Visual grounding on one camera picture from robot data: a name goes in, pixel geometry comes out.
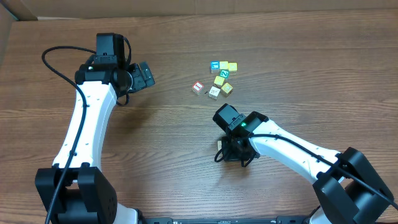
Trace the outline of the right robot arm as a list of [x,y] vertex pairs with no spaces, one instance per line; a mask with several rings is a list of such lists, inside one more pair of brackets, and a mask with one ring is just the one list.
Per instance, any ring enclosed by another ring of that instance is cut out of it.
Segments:
[[278,126],[267,116],[239,113],[224,104],[213,121],[225,132],[215,162],[271,157],[309,181],[320,206],[304,223],[376,223],[394,196],[366,156],[357,149],[344,152],[312,144]]

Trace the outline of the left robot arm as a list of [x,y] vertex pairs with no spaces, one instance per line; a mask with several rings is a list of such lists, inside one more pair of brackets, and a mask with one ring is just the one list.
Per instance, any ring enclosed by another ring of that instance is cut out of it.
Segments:
[[120,97],[155,84],[146,62],[131,63],[126,37],[99,33],[96,50],[80,65],[70,125],[50,168],[39,169],[35,186],[47,211],[46,223],[145,223],[138,209],[118,202],[114,187],[101,171],[108,121]]

